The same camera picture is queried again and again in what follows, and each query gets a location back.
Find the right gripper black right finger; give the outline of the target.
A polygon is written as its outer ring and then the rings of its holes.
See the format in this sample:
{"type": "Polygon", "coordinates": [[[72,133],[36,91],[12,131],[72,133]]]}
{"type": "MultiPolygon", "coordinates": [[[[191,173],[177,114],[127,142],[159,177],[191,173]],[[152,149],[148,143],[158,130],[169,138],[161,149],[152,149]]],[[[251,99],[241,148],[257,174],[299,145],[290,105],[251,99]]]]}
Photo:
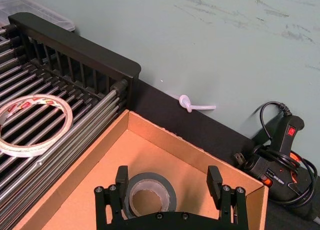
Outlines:
{"type": "Polygon", "coordinates": [[[220,171],[214,165],[207,169],[206,183],[216,209],[219,210],[218,222],[222,225],[247,225],[246,190],[240,186],[231,188],[223,184],[220,171]]]}

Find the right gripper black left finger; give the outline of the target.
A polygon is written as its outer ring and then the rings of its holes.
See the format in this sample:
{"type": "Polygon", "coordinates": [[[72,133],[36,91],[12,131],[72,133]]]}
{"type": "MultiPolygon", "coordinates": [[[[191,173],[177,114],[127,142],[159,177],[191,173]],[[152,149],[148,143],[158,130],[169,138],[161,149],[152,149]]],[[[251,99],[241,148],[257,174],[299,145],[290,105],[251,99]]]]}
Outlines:
{"type": "Polygon", "coordinates": [[[124,218],[122,209],[129,184],[128,166],[119,166],[115,183],[108,188],[97,186],[94,189],[96,225],[107,225],[106,207],[111,207],[112,220],[110,225],[120,225],[124,218]]]}

